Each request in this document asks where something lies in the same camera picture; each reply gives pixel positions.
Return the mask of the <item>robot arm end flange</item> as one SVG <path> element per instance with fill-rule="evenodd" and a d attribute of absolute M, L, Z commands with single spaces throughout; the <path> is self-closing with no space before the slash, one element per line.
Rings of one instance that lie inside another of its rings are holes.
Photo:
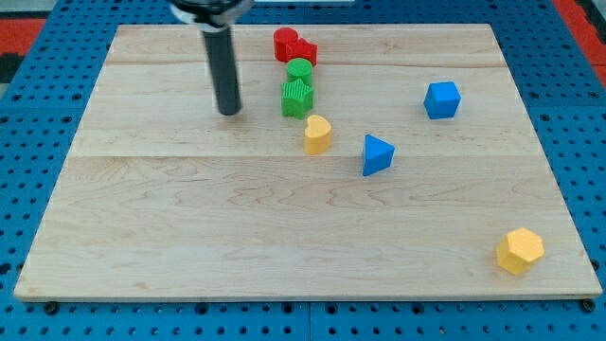
<path fill-rule="evenodd" d="M 169 9 L 179 21 L 206 32 L 235 24 L 254 5 L 254 0 L 169 0 Z"/>

